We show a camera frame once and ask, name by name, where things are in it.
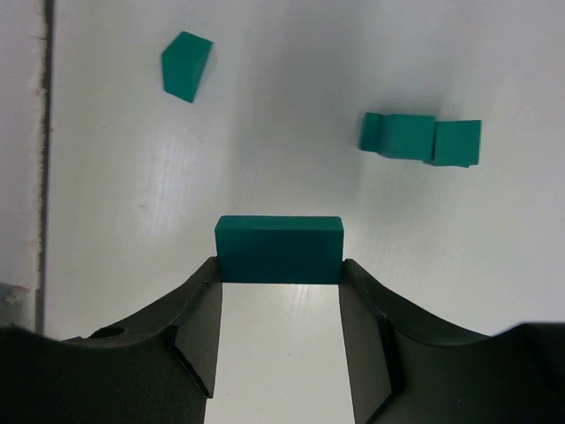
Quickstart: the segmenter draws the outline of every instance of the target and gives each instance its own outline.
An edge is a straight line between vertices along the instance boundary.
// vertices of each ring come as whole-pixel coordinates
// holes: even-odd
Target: white table surface
[[[565,319],[565,3],[56,14],[48,336],[87,336],[181,284],[225,214],[341,216],[346,257],[470,329]],[[194,104],[162,91],[159,55],[183,30],[215,42]],[[368,110],[482,119],[480,165],[361,152]],[[352,422],[344,358],[335,287],[226,284],[207,423]]]

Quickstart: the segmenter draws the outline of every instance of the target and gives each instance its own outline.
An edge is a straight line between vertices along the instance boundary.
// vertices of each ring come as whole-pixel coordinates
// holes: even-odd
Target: green block
[[[182,32],[161,54],[163,89],[194,102],[213,43]]]
[[[382,119],[381,127],[379,155],[420,161],[432,159],[435,117],[390,115]]]
[[[359,140],[359,149],[365,150],[365,152],[377,151],[379,130],[383,118],[384,116],[378,113],[365,113],[363,128],[361,130],[361,140]]]
[[[438,122],[435,125],[434,166],[478,164],[481,121]]]
[[[342,279],[343,223],[336,216],[222,216],[215,244],[224,283]]]

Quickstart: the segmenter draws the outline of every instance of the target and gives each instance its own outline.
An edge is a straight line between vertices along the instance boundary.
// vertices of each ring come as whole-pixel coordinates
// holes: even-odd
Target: rectangular block
[[[359,140],[359,149],[365,152],[377,151],[377,142],[379,140],[380,121],[384,118],[378,113],[365,113],[363,119],[363,128],[361,129],[361,139]]]
[[[435,117],[390,115],[382,119],[377,153],[394,159],[429,161],[433,152]]]
[[[182,32],[161,54],[163,89],[194,102],[213,43]]]
[[[224,283],[339,284],[337,216],[222,216],[215,243]]]
[[[435,166],[478,164],[481,121],[438,122],[435,125],[433,159]]]

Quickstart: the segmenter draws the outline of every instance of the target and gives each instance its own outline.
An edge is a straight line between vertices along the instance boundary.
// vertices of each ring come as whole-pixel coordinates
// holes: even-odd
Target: teal block
[[[429,161],[433,152],[435,117],[390,115],[382,119],[379,155],[394,159]]]
[[[215,244],[224,283],[341,282],[343,223],[336,216],[222,216]]]
[[[365,152],[377,151],[379,130],[383,118],[384,116],[378,113],[365,113],[363,128],[361,129],[361,140],[359,140],[359,149],[365,150]]]
[[[435,125],[434,166],[478,164],[481,121],[438,122]]]
[[[213,43],[182,32],[161,54],[163,89],[194,102]]]

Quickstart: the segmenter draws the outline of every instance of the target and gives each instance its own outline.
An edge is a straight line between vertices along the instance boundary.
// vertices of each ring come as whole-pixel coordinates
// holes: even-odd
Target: cube block
[[[361,129],[361,140],[359,140],[359,149],[365,150],[365,152],[377,151],[379,130],[383,118],[384,116],[378,113],[365,114],[363,128]]]
[[[182,32],[161,54],[163,89],[194,102],[213,43]]]
[[[480,129],[481,121],[438,122],[430,164],[463,167],[477,165]]]
[[[390,115],[382,119],[377,153],[394,159],[429,161],[435,117]]]
[[[222,216],[215,243],[224,283],[341,282],[337,216]]]

